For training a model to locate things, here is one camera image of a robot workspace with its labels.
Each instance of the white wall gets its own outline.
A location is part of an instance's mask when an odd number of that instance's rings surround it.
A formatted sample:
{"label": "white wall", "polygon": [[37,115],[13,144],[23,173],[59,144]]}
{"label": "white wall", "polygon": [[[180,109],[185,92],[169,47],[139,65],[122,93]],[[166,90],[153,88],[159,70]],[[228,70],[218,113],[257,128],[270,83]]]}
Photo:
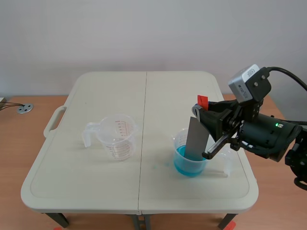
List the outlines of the white wall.
{"label": "white wall", "polygon": [[[93,70],[205,70],[222,92],[253,63],[307,80],[306,9],[306,0],[1,1],[0,94],[68,94]],[[295,82],[270,78],[285,114],[306,104]]]}

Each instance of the plastic measuring cup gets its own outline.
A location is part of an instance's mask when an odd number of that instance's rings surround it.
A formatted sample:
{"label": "plastic measuring cup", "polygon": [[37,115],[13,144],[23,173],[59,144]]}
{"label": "plastic measuring cup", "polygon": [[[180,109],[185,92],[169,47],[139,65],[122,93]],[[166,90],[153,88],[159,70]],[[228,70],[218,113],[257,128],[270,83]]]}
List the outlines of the plastic measuring cup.
{"label": "plastic measuring cup", "polygon": [[135,133],[138,127],[127,115],[105,117],[100,123],[88,123],[82,132],[85,147],[91,146],[91,134],[103,144],[116,160],[124,160],[135,152]]}
{"label": "plastic measuring cup", "polygon": [[[206,164],[208,164],[211,160],[207,160],[203,158],[202,161],[193,161],[184,157],[185,147],[187,142],[188,129],[183,129],[180,131],[174,140],[174,165],[178,172],[185,176],[194,177],[202,173]],[[224,160],[224,174],[226,176],[230,175],[232,170],[232,157],[233,153],[229,148],[222,148],[222,150],[214,157],[223,158]]]}

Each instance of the white table top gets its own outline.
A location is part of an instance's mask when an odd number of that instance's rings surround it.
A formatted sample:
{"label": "white table top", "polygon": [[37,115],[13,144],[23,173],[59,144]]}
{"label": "white table top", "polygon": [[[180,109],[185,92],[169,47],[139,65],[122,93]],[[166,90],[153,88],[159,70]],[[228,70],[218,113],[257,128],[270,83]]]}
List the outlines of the white table top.
{"label": "white table top", "polygon": [[[188,178],[173,164],[171,136],[189,127],[197,95],[209,101],[223,96],[213,75],[205,72],[148,72],[139,210],[154,213],[240,213],[258,198],[258,186],[243,150],[234,151],[233,171],[210,160],[201,175]],[[208,141],[207,148],[212,146]]]}
{"label": "white table top", "polygon": [[[44,132],[46,141],[22,186],[28,207],[39,212],[140,214],[145,84],[146,72],[91,72],[78,79],[59,126]],[[81,137],[87,123],[112,114],[128,114],[140,128],[136,152],[125,161],[110,158],[95,138],[85,148]]]}
{"label": "white table top", "polygon": [[[226,178],[208,173],[187,178],[172,163],[171,135],[188,127],[197,95],[223,100],[206,72],[91,72],[76,82],[55,111],[21,190],[23,202],[38,212],[79,213],[240,213],[257,200],[258,187],[243,150]],[[49,132],[60,110],[59,126]],[[135,154],[110,158],[98,140],[85,149],[81,132],[88,122],[124,113],[140,127]]]}

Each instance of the table leg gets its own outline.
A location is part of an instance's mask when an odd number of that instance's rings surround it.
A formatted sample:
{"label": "table leg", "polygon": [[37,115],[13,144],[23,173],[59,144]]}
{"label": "table leg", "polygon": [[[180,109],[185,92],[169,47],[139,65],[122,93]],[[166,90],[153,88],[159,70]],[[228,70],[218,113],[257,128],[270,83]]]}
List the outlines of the table leg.
{"label": "table leg", "polygon": [[144,220],[145,220],[145,227],[146,230],[150,230],[150,215],[144,215]]}
{"label": "table leg", "polygon": [[224,219],[222,220],[222,222],[219,224],[219,229],[223,230],[231,221],[233,218],[235,218],[237,214],[227,214]]}
{"label": "table leg", "polygon": [[45,213],[45,214],[49,216],[51,219],[53,219],[55,222],[57,222],[63,228],[69,226],[69,222],[62,213]]}
{"label": "table leg", "polygon": [[141,223],[138,215],[128,215],[132,218],[132,222],[135,230],[141,230]]}

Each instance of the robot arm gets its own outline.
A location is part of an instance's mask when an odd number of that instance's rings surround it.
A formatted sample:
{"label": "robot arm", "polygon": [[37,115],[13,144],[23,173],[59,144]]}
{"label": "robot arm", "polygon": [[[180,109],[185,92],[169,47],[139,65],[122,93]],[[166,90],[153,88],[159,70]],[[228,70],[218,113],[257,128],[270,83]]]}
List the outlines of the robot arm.
{"label": "robot arm", "polygon": [[285,121],[259,113],[264,97],[271,90],[267,78],[273,70],[291,74],[307,90],[307,85],[298,77],[281,68],[259,69],[257,65],[252,65],[240,71],[228,83],[236,100],[208,102],[208,106],[204,107],[196,104],[192,108],[193,114],[215,141],[202,156],[212,159],[226,143],[230,143],[236,151],[244,148],[279,162],[295,140],[285,157],[285,164],[297,176],[295,184],[307,190],[307,185],[302,183],[307,183],[307,130],[300,126],[307,123]]}

